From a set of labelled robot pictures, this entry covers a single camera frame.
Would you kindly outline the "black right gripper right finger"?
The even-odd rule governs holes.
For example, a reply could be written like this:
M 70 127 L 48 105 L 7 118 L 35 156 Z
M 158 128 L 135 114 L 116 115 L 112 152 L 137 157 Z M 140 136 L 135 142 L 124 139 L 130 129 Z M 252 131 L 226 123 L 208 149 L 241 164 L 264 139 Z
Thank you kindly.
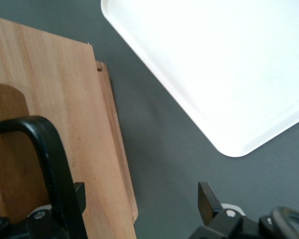
M 220 203 L 207 182 L 198 183 L 198 210 L 203 225 L 193 232 L 191 239 L 275 239 L 270 216 L 257 222 L 232 204 Z

